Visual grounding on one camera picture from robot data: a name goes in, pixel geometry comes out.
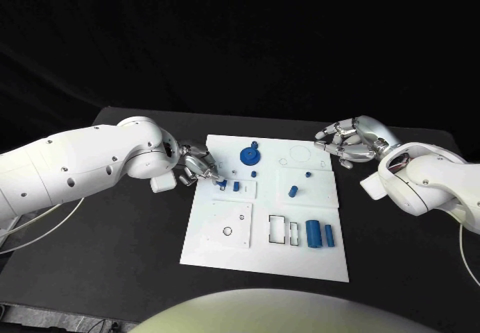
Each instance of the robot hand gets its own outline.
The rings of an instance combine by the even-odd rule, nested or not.
[[[179,179],[183,184],[191,186],[199,178],[211,178],[214,184],[217,184],[217,181],[222,182],[224,177],[218,175],[215,159],[205,144],[192,140],[182,141],[181,150],[181,162],[185,163],[186,175],[181,175]]]
[[[335,134],[332,143],[320,141]],[[382,160],[401,145],[387,126],[369,116],[342,120],[328,126],[316,135],[316,147],[341,157],[341,164],[352,169],[352,162]]]

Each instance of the rectangular cutout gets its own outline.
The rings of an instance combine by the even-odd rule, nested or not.
[[[290,222],[290,245],[299,246],[299,224]]]
[[[270,233],[268,242],[276,244],[286,243],[286,217],[268,215]]]

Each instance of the white foam board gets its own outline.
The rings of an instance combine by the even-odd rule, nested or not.
[[[241,162],[241,151],[253,141],[260,145],[261,160],[255,166],[247,166]],[[234,190],[219,194],[221,187],[214,186],[211,180],[199,180],[181,264],[348,282],[330,155],[315,148],[313,142],[294,140],[209,135],[206,144],[228,183],[240,181],[242,188],[242,184],[250,186],[248,182],[254,181],[255,195]],[[312,172],[310,178],[304,178],[307,171]],[[302,200],[297,201],[289,197],[293,185],[299,187]],[[205,241],[205,226],[217,223],[219,227],[214,229],[219,230],[230,219],[212,218],[217,200],[227,202],[222,204],[227,206],[230,203],[251,205],[248,247],[230,246],[230,243],[222,243],[224,239],[222,244]],[[234,209],[231,215],[232,218],[238,215]],[[270,215],[286,217],[286,244],[270,243]],[[306,221],[313,219],[322,224],[323,248],[307,246]],[[289,242],[290,222],[297,222],[299,246]],[[326,224],[332,225],[335,233],[333,248],[326,246]]]

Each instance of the cable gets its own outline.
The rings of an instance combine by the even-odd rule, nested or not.
[[[85,320],[85,316],[82,316],[82,319],[80,320],[78,324],[77,324],[77,327],[75,327],[75,332],[78,332],[78,327],[81,326],[81,323],[84,322]]]
[[[466,255],[463,254],[463,225],[462,224],[460,224],[459,240],[460,240],[460,254],[463,255],[463,263],[466,264],[466,268],[472,275],[473,280],[477,282],[477,285],[480,286],[480,282],[479,282],[476,276],[473,275],[473,272],[470,271],[470,267],[469,267],[467,260],[466,260]]]
[[[21,229],[23,229],[25,227],[28,227],[44,216],[49,215],[49,213],[52,213],[52,211],[55,211],[59,208],[59,206],[62,206],[62,204],[59,204],[55,207],[52,207],[44,214],[41,214],[35,219],[32,219],[25,225],[21,225],[16,229],[10,230],[8,233],[5,233],[3,235],[0,235],[0,238],[8,237],[10,234],[13,234],[15,232],[18,232]]]
[[[29,246],[29,245],[33,244],[36,241],[39,241],[45,236],[48,236],[48,235],[49,235],[49,234],[58,229],[58,227],[61,227],[61,225],[67,222],[67,220],[70,219],[70,217],[74,215],[75,211],[78,210],[78,207],[81,206],[81,204],[82,204],[82,202],[84,202],[84,199],[85,199],[85,198],[81,198],[80,203],[77,204],[77,206],[75,206],[72,212],[68,214],[68,216],[67,216],[67,218],[62,220],[62,222],[59,222],[59,224],[58,224],[55,227],[52,227],[52,229],[51,229],[46,233],[44,233],[44,234],[39,236],[39,238],[36,238],[33,241],[29,241],[28,243],[25,243],[23,245],[18,246],[16,248],[12,248],[10,250],[2,251],[2,252],[0,252],[0,255],[9,253],[9,252],[12,252],[12,251],[16,251],[18,249],[21,249],[21,248]]]
[[[104,329],[104,327],[106,327],[106,319],[103,319],[91,328],[90,328],[90,330],[88,330],[88,332],[87,333],[91,333],[93,332],[93,329],[98,326],[98,324],[100,323],[103,323],[103,327],[100,328],[100,331],[98,331],[98,333],[101,333],[101,331],[103,331],[103,329]]]

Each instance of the blue object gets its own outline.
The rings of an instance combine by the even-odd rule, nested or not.
[[[255,165],[260,162],[260,151],[257,150],[258,143],[257,141],[253,142],[251,147],[245,148],[240,152],[240,160],[245,165]]]
[[[322,247],[320,222],[317,220],[307,220],[306,229],[307,229],[309,247],[320,248]]]
[[[329,248],[333,248],[335,247],[333,231],[332,231],[332,226],[329,224],[325,226],[325,235],[328,237]]]
[[[224,180],[224,182],[218,182],[218,185],[219,185],[221,187],[227,187],[227,179]]]
[[[293,186],[289,192],[289,197],[293,198],[297,195],[299,187]]]

